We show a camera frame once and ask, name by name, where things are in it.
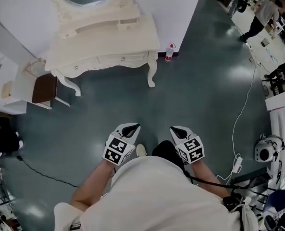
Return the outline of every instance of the table drawer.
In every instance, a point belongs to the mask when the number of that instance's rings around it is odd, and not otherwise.
[[[130,62],[142,62],[148,61],[148,52],[133,53],[133,54],[118,54],[118,55],[106,55],[99,56],[99,62],[102,65],[123,65]]]
[[[63,68],[59,68],[58,71],[66,77],[75,78],[88,70],[101,69],[97,57],[86,59],[77,63],[74,63]]]

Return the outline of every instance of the curved table leg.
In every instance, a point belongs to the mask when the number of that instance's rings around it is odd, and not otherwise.
[[[157,70],[157,58],[158,58],[158,55],[157,55],[157,52],[149,52],[149,57],[148,57],[148,64],[149,64],[149,73],[148,73],[148,84],[149,84],[149,87],[155,87],[155,83],[154,81],[152,80],[155,73],[156,73],[156,70]]]
[[[56,76],[58,80],[61,82],[61,84],[65,85],[66,87],[72,88],[76,91],[75,95],[76,97],[81,96],[81,91],[80,88],[74,84],[73,82],[69,81],[67,77],[64,75],[60,74],[58,71],[52,71],[52,75]]]

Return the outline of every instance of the chair leg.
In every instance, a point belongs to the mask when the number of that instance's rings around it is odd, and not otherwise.
[[[67,103],[66,101],[63,101],[62,99],[60,99],[60,98],[58,98],[58,97],[55,97],[55,100],[57,100],[57,101],[59,101],[59,102],[65,104],[65,105],[71,107],[71,105],[70,105],[69,103]]]

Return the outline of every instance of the black strap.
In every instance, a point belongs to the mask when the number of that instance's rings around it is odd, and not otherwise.
[[[230,189],[248,189],[248,186],[247,187],[241,187],[241,186],[236,186],[236,185],[222,185],[222,184],[218,184],[218,183],[214,183],[214,182],[201,180],[199,178],[191,176],[187,171],[184,171],[184,174],[185,174],[185,176],[187,178],[190,178],[191,180],[195,180],[195,181],[198,181],[198,182],[201,182],[201,183],[213,185],[213,186],[216,186],[216,187],[224,187],[224,188],[230,188]]]
[[[243,207],[240,206],[236,210],[239,212],[240,231],[244,231],[244,223],[243,223],[243,217],[242,217]]]

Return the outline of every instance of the wrist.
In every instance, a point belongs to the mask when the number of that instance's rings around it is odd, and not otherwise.
[[[109,161],[107,161],[107,160],[105,160],[105,159],[102,160],[102,164],[103,164],[106,168],[108,168],[109,170],[113,170],[114,167],[115,167],[115,164],[113,164],[113,163],[111,163],[111,162],[109,162]]]
[[[192,163],[191,165],[192,165],[192,166],[197,166],[197,165],[202,165],[202,164],[203,164],[203,160],[200,159],[200,160],[198,160],[198,161]]]

